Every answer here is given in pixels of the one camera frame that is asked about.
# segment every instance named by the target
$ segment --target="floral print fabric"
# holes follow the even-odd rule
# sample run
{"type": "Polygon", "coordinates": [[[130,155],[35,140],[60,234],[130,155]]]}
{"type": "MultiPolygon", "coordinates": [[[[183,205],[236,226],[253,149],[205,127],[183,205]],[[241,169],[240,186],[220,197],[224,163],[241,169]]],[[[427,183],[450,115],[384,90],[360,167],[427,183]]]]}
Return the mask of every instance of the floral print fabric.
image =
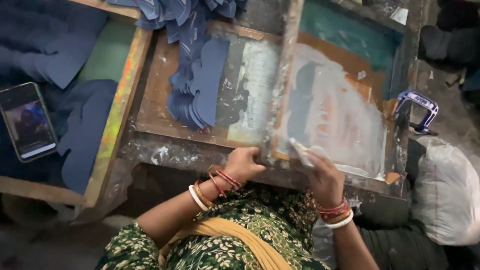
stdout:
{"type": "MultiPolygon", "coordinates": [[[[248,183],[219,198],[196,219],[220,217],[239,224],[267,242],[292,269],[329,270],[311,257],[312,229],[317,220],[309,193],[248,183]]],[[[105,248],[96,269],[262,269],[248,246],[229,236],[191,235],[172,245],[166,263],[136,222],[120,230],[105,248]]]]}

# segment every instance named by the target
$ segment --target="person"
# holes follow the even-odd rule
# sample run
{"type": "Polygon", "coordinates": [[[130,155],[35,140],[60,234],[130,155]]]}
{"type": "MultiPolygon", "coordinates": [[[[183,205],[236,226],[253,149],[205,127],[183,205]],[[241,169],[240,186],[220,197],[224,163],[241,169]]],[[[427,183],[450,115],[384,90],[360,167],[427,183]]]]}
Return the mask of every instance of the person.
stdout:
{"type": "MultiPolygon", "coordinates": [[[[224,171],[197,185],[201,193],[190,186],[123,227],[96,269],[329,269],[311,256],[312,228],[319,210],[323,219],[345,206],[345,176],[309,152],[311,192],[246,183],[265,170],[253,161],[257,153],[256,147],[235,149],[224,171]],[[237,184],[245,185],[233,190],[237,184]]],[[[350,211],[331,224],[344,223],[333,229],[338,267],[377,270],[350,211]]]]}

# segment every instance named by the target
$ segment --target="floor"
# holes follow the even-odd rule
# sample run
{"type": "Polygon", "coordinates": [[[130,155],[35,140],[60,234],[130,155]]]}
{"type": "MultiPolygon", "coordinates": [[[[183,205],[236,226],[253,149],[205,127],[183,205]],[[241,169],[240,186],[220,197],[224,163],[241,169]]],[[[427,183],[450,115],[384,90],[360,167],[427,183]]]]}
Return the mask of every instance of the floor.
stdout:
{"type": "MultiPolygon", "coordinates": [[[[431,4],[425,10],[423,19],[426,24],[434,25],[438,7],[435,0],[424,1],[431,4]]],[[[416,91],[429,96],[440,107],[431,128],[439,132],[440,138],[464,150],[474,166],[477,161],[480,165],[480,113],[461,99],[457,85],[448,87],[445,84],[450,71],[434,68],[422,61],[417,68],[416,91]]],[[[419,121],[422,114],[420,109],[414,109],[412,121],[419,121]]],[[[134,178],[127,202],[116,208],[112,215],[136,217],[185,190],[197,177],[192,172],[145,166],[134,178]]],[[[114,217],[103,223],[58,227],[55,233],[38,233],[3,223],[0,225],[0,270],[92,269],[103,247],[126,222],[128,220],[114,217]]]]}

